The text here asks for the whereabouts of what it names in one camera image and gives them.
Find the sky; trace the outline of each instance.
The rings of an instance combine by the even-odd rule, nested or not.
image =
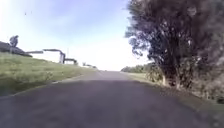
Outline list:
[[[0,41],[19,35],[24,51],[60,49],[103,70],[147,63],[124,38],[128,0],[0,0]]]

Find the roof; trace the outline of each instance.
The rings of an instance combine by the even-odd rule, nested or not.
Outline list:
[[[27,54],[22,49],[18,47],[12,47],[8,43],[4,43],[0,41],[0,52],[10,52],[10,49],[12,50],[13,54],[31,57],[31,55]]]

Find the tree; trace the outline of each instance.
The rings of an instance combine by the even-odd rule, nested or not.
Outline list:
[[[10,39],[9,39],[9,44],[11,45],[11,47],[16,47],[17,44],[18,44],[18,35],[16,36],[12,36]]]
[[[189,88],[194,70],[207,72],[223,55],[223,7],[218,0],[131,0],[126,37],[134,54],[148,51],[169,85]]]

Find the grass verge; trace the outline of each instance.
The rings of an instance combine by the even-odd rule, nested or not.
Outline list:
[[[143,73],[126,73],[132,79],[149,83],[147,85],[154,86],[164,95],[169,95],[177,99],[180,103],[192,108],[204,117],[211,117],[214,127],[224,128],[224,105],[216,104],[212,101],[207,101],[199,98],[190,92],[179,91],[173,88],[163,86],[161,83],[153,83],[146,79]]]
[[[93,72],[93,69],[0,53],[0,96]]]

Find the foliage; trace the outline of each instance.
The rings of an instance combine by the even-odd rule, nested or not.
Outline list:
[[[181,81],[185,77],[182,71],[190,75],[194,68],[204,73],[223,53],[221,8],[220,3],[210,0],[131,0],[131,26],[126,37],[130,38],[133,53],[148,51],[148,58],[163,74],[177,80],[174,85],[188,88],[189,84]],[[185,78],[189,81],[192,75]]]
[[[137,65],[134,67],[124,67],[121,69],[122,72],[129,72],[129,73],[145,73],[146,72],[146,67],[144,65]]]
[[[146,79],[151,82],[161,82],[162,81],[162,72],[155,63],[149,63],[145,65],[137,65],[134,67],[125,67],[121,69],[122,72],[128,73],[145,73]]]
[[[0,54],[0,95],[7,95],[90,72],[74,65],[62,65],[18,55]]]

